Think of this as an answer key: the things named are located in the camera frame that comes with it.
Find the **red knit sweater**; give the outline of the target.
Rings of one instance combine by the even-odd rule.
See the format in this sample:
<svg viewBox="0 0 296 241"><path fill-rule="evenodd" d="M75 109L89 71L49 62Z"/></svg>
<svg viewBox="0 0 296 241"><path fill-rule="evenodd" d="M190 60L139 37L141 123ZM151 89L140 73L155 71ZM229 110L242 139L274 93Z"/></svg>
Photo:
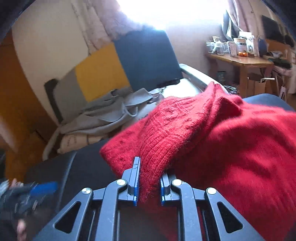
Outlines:
<svg viewBox="0 0 296 241"><path fill-rule="evenodd" d="M167 240L176 213L160 205L159 179L172 169L197 189L216 188L265 240L295 224L295 112L250 104L217 84L195 97L168 97L100 150L122 175L140 157L139 205Z"/></svg>

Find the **colour block sofa cushion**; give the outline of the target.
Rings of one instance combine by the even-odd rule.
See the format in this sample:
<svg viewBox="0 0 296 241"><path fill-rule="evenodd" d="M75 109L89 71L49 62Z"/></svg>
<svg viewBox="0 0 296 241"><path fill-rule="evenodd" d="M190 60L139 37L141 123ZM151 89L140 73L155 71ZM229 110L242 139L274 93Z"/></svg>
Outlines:
<svg viewBox="0 0 296 241"><path fill-rule="evenodd" d="M90 102L131 88L148 91L183 78L166 32L132 31L95 51L62 79L44 85L59 123L75 118Z"/></svg>

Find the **grey hoodie garment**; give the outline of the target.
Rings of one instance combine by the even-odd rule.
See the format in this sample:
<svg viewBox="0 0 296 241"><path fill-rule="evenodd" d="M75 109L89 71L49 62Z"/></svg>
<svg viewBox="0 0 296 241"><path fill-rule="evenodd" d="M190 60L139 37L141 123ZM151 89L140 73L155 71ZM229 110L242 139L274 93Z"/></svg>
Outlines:
<svg viewBox="0 0 296 241"><path fill-rule="evenodd" d="M115 89L96 99L80 114L60 128L62 134L102 136L135 118L139 111L163 99L162 92L149 93L145 88L131 92L129 88Z"/></svg>

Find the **cream patterned pillow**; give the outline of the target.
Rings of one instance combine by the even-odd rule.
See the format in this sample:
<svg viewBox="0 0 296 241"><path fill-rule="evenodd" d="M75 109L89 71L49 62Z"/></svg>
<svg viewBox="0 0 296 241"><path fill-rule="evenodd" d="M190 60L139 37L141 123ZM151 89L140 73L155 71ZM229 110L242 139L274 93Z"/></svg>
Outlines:
<svg viewBox="0 0 296 241"><path fill-rule="evenodd" d="M58 154L65 154L70 151L78 150L88 145L108 139L108 136L93 136L87 134L67 134L62 137L60 147L57 150Z"/></svg>

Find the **brown paper bag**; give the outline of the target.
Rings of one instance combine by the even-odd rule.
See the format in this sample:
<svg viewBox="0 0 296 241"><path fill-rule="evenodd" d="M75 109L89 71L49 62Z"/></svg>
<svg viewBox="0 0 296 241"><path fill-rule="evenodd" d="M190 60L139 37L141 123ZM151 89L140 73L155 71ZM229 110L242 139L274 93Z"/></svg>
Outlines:
<svg viewBox="0 0 296 241"><path fill-rule="evenodd" d="M248 78L247 80L247 97L259 95L259 94L273 94L271 83L275 78L261 78L260 80L254 80Z"/></svg>

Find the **wooden side desk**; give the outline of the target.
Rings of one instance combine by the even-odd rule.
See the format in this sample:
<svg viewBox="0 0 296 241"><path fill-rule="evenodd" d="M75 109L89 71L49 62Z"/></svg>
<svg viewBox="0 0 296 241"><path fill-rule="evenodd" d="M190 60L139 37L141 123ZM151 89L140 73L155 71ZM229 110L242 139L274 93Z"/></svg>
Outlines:
<svg viewBox="0 0 296 241"><path fill-rule="evenodd" d="M230 54L217 55L209 53L207 53L206 56L210 60L219 60L239 68L239 94L242 98L247 97L248 69L264 68L264 77L270 77L274 66L274 64L271 61L268 61L260 57L232 57L230 56Z"/></svg>

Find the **black monitor screen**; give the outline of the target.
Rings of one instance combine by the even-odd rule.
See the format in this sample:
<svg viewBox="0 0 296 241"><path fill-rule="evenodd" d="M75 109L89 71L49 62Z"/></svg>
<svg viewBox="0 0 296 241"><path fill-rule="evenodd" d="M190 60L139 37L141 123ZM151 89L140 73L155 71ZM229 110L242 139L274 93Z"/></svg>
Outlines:
<svg viewBox="0 0 296 241"><path fill-rule="evenodd" d="M280 32L278 23L264 15L261 16L265 38L280 43L285 43L285 38Z"/></svg>

